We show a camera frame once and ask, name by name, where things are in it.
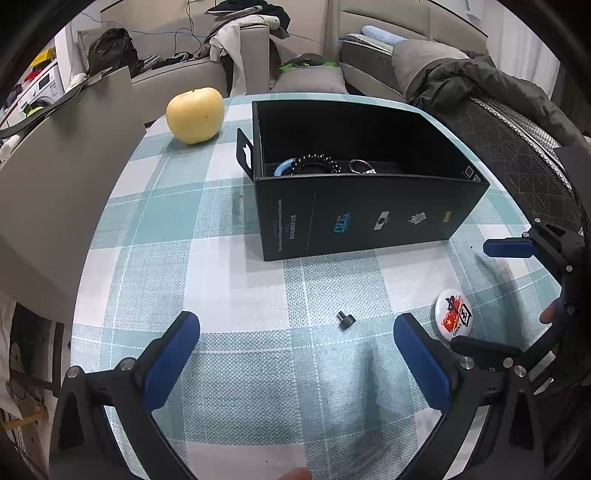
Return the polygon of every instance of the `open box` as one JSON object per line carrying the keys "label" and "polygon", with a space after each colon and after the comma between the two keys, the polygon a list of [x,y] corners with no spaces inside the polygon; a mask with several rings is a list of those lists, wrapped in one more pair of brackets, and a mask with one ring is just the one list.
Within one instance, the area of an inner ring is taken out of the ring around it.
{"label": "open box", "polygon": [[[265,260],[448,239],[489,186],[457,145],[468,148],[408,105],[255,101],[252,123],[254,146],[238,129],[236,158],[255,184]],[[321,153],[341,173],[273,175]],[[351,173],[352,159],[376,174]]]}

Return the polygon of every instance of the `yellow apple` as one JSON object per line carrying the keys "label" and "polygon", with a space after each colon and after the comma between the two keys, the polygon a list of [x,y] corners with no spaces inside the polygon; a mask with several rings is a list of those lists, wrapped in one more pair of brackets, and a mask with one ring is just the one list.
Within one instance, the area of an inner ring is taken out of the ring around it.
{"label": "yellow apple", "polygon": [[217,134],[223,114],[222,95],[211,87],[181,93],[166,107],[170,131],[187,145],[205,142]]}

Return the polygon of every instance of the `checkered tablecloth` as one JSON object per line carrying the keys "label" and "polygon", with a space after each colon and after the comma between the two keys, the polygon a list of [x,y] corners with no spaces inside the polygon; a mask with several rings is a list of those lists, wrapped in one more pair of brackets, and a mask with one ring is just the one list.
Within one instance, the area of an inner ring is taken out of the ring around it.
{"label": "checkered tablecloth", "polygon": [[[436,336],[434,301],[459,288],[474,310],[473,335],[525,346],[559,287],[535,258],[482,253],[485,239],[529,225],[476,158],[491,187],[449,241],[263,262],[254,187],[235,142],[239,127],[252,140],[251,102],[271,98],[412,108],[346,95],[227,99],[221,133],[191,147],[159,119],[96,229],[72,364],[113,368],[190,310],[201,339],[154,416],[200,480],[274,480],[304,465],[317,480],[393,479],[436,419],[394,344],[395,317],[410,311]],[[339,310],[357,319],[345,332]],[[132,471],[145,476],[108,414]]]}

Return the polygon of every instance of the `bed headboard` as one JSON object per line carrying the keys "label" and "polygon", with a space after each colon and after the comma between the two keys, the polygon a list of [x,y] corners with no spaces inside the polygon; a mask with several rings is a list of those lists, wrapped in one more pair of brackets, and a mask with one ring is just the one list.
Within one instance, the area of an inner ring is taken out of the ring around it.
{"label": "bed headboard", "polygon": [[[460,50],[486,52],[487,36],[467,20],[430,0],[331,0],[326,41],[373,25],[405,38],[432,40]],[[325,55],[336,52],[327,49]]]}

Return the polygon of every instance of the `blue ring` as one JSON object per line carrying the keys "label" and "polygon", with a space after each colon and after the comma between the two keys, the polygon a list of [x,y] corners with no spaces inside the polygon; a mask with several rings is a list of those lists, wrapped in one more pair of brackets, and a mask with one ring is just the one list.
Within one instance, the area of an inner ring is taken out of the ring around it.
{"label": "blue ring", "polygon": [[285,160],[283,163],[281,163],[276,169],[275,172],[273,173],[274,177],[281,177],[283,175],[283,172],[285,172],[289,167],[291,167],[291,164],[293,163],[294,159],[293,158],[288,158],[287,160]]}

